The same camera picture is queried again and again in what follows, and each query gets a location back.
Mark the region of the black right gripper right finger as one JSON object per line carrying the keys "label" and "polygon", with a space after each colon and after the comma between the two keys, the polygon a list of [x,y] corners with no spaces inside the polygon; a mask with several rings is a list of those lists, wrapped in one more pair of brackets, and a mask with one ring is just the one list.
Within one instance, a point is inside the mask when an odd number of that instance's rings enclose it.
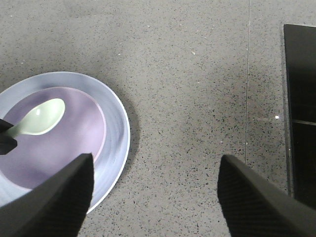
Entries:
{"label": "black right gripper right finger", "polygon": [[233,237],[314,237],[316,211],[232,155],[221,157],[217,196]]}

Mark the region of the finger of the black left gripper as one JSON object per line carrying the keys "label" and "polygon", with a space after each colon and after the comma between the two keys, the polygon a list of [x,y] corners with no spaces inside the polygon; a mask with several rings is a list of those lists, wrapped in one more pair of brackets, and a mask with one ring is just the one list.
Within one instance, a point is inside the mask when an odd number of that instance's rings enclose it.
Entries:
{"label": "finger of the black left gripper", "polygon": [[0,135],[0,155],[6,155],[17,147],[17,141],[10,137],[1,134]]}
{"label": "finger of the black left gripper", "polygon": [[10,124],[9,122],[7,122],[7,121],[4,121],[3,119],[0,119],[0,133],[1,134],[8,134],[8,130],[10,129],[10,128],[12,128],[13,127],[13,125],[12,124]]}

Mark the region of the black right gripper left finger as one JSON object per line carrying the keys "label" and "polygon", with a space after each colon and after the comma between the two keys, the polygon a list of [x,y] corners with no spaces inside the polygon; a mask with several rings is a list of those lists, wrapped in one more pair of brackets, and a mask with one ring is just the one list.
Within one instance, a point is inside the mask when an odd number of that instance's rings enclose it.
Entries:
{"label": "black right gripper left finger", "polygon": [[76,237],[92,199],[92,154],[81,154],[44,183],[0,209],[2,237]]}

